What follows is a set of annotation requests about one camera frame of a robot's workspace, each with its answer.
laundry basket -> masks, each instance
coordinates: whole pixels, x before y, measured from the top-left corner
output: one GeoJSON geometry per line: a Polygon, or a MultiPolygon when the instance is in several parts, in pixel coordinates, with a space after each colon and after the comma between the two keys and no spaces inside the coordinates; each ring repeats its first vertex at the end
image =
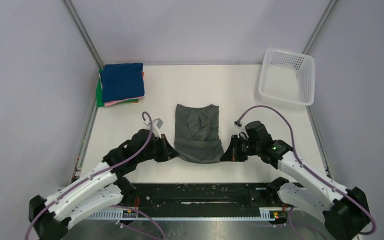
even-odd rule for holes
{"type": "Polygon", "coordinates": [[[258,85],[263,102],[309,106],[314,102],[314,84],[314,58],[280,49],[265,51],[258,85]]]}

gray floor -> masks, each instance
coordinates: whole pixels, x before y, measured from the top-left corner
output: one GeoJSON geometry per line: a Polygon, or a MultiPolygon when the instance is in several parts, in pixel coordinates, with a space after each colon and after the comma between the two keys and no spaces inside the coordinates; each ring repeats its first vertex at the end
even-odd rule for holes
{"type": "MultiPolygon", "coordinates": [[[[334,238],[327,233],[323,224],[312,216],[294,211],[294,223],[309,224],[325,234],[328,240],[334,238]]],[[[78,223],[64,240],[149,240],[151,238],[130,229],[120,229],[114,221],[83,220],[78,223]]],[[[167,235],[167,240],[298,240],[291,227],[261,227],[267,222],[251,221],[168,221],[158,222],[167,235]]],[[[161,237],[158,229],[149,221],[136,221],[132,227],[161,237]]],[[[316,232],[296,227],[305,240],[322,240],[316,232]]]]}

white table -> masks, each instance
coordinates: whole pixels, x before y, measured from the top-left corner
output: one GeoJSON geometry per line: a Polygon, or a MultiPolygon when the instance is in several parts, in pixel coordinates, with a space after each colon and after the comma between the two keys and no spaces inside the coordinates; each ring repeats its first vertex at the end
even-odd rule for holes
{"type": "MultiPolygon", "coordinates": [[[[109,150],[128,140],[144,128],[141,113],[161,118],[165,133],[173,146],[176,104],[187,107],[219,106],[219,137],[223,149],[231,135],[238,134],[233,122],[249,107],[261,105],[257,94],[261,65],[153,65],[144,66],[145,98],[97,110],[81,174],[89,172],[109,150]]],[[[303,159],[325,174],[313,129],[305,107],[276,107],[289,120],[295,134],[297,151],[303,159]]],[[[269,109],[250,111],[244,122],[261,121],[273,139],[291,144],[286,124],[269,109]]],[[[196,164],[175,158],[156,163],[138,164],[126,177],[132,183],[269,183],[277,177],[293,180],[263,163],[258,157],[245,162],[196,164]]]]}

stack of folded clothes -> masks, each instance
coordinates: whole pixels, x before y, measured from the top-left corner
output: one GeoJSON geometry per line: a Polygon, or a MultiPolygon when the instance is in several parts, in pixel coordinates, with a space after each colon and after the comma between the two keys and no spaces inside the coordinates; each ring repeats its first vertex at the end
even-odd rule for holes
{"type": "Polygon", "coordinates": [[[145,95],[143,63],[107,64],[99,71],[97,107],[137,103],[145,95]]]}

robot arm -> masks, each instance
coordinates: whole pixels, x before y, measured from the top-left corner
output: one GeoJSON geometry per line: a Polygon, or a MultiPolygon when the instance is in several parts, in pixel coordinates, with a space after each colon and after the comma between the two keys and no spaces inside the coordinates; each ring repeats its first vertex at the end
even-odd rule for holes
{"type": "Polygon", "coordinates": [[[156,137],[135,158],[125,164],[107,170],[136,153],[146,142],[150,131],[141,129],[130,140],[112,149],[94,169],[66,188],[47,196],[37,195],[29,202],[30,222],[44,208],[51,205],[33,225],[41,240],[60,240],[75,224],[106,207],[119,204],[126,194],[133,196],[135,188],[123,177],[134,171],[139,163],[154,159],[166,162],[178,153],[170,146],[166,136],[156,137]]]}
{"type": "Polygon", "coordinates": [[[319,173],[304,160],[301,159],[301,163],[297,161],[294,149],[282,140],[273,140],[260,121],[248,123],[245,130],[247,137],[244,134],[232,136],[227,151],[220,159],[222,162],[243,162],[248,156],[258,156],[263,162],[294,178],[305,189],[280,177],[272,182],[272,191],[283,203],[295,206],[323,222],[336,239],[351,240],[370,223],[366,214],[334,190],[347,193],[369,211],[366,195],[358,187],[350,190],[319,173]],[[303,166],[313,171],[319,179],[303,166]]]}

